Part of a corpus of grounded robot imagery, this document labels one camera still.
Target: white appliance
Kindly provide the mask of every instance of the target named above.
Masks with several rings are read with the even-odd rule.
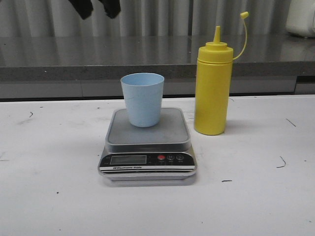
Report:
[[[315,37],[315,0],[291,0],[285,28],[302,37]]]

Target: bottle cap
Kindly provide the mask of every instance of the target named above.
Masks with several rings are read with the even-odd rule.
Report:
[[[229,63],[233,61],[233,49],[221,42],[220,26],[216,27],[213,42],[199,48],[198,60],[205,63]]]

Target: yellow squeeze bottle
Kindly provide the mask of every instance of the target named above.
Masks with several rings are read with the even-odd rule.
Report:
[[[246,47],[247,29],[244,19],[248,15],[248,12],[241,13],[246,39],[237,57],[233,58],[233,49],[221,42],[220,26],[216,27],[213,42],[199,48],[194,118],[194,128],[199,133],[217,135],[225,130],[232,64]]]

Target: red button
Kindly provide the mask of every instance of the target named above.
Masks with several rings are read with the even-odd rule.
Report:
[[[164,156],[164,155],[158,155],[157,158],[158,158],[159,160],[164,160],[164,159],[165,159],[165,156]]]

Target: scale button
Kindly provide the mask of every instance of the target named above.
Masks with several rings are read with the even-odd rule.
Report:
[[[175,156],[173,154],[167,155],[167,160],[174,160]]]
[[[176,155],[177,160],[183,160],[184,156],[182,154]]]
[[[158,155],[157,158],[158,158],[159,160],[164,160],[164,159],[165,159],[165,156],[164,156],[164,155]]]

